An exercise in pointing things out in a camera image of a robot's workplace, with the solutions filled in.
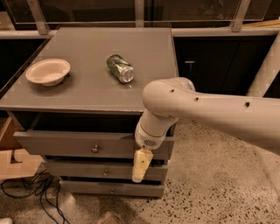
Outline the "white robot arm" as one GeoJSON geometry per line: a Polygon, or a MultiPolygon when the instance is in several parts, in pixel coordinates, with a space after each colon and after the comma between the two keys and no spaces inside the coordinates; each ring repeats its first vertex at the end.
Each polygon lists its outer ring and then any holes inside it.
{"type": "Polygon", "coordinates": [[[144,111],[136,126],[132,180],[144,175],[152,152],[180,118],[193,119],[275,154],[280,153],[280,100],[266,98],[279,72],[279,40],[275,39],[245,96],[202,94],[187,78],[154,80],[143,89],[144,111]]]}

